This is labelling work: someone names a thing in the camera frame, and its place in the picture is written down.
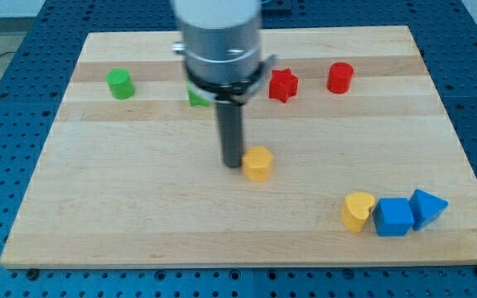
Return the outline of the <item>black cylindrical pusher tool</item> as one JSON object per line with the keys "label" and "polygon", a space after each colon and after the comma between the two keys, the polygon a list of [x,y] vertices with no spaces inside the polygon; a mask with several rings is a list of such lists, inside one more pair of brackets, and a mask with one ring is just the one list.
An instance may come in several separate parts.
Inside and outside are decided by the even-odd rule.
{"label": "black cylindrical pusher tool", "polygon": [[242,108],[230,103],[218,103],[216,116],[223,162],[229,168],[239,168],[243,155]]}

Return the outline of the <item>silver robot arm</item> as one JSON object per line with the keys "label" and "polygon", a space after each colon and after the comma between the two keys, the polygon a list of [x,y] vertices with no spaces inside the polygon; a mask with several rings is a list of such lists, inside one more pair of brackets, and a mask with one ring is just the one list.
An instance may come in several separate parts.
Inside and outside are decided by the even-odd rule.
{"label": "silver robot arm", "polygon": [[262,59],[258,0],[172,0],[182,40],[173,51],[184,56],[190,100],[212,102],[224,164],[242,163],[243,106],[263,86],[275,62]]}

